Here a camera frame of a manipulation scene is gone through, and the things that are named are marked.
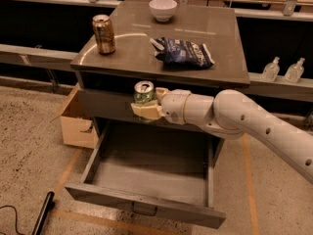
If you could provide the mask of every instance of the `brown tabletop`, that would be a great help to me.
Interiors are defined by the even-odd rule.
[[[111,14],[115,52],[98,53],[94,36],[71,62],[77,71],[92,71],[200,86],[249,85],[246,60],[233,9],[179,6],[167,23],[157,22],[148,3],[122,2]],[[170,37],[205,43],[215,61],[208,70],[164,65],[150,38]]]

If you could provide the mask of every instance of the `floor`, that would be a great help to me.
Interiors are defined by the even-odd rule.
[[[214,208],[227,215],[219,229],[75,201],[65,185],[80,181],[92,150],[65,145],[51,121],[70,89],[0,78],[0,207],[17,209],[20,233],[53,191],[41,234],[312,234],[313,185],[248,135],[226,141],[215,166]],[[12,209],[0,209],[0,234],[16,234]]]

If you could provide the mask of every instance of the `plastic bottle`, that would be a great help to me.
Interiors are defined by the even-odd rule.
[[[296,63],[291,65],[286,74],[285,74],[285,80],[289,81],[289,82],[298,82],[304,72],[304,67],[303,67],[303,63],[304,63],[303,58],[300,58],[300,60]]]
[[[280,67],[278,65],[280,58],[276,57],[272,63],[269,63],[263,71],[261,75],[262,79],[265,81],[273,82],[280,71]]]

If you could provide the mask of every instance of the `white bowl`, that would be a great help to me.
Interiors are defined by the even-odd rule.
[[[177,3],[174,0],[152,0],[149,3],[151,14],[159,22],[167,22],[174,16]]]

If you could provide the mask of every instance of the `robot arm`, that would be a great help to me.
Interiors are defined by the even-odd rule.
[[[144,118],[193,124],[224,139],[237,139],[246,132],[313,184],[313,136],[268,113],[246,95],[224,90],[213,98],[157,88],[156,97],[148,105],[132,104],[133,112]]]

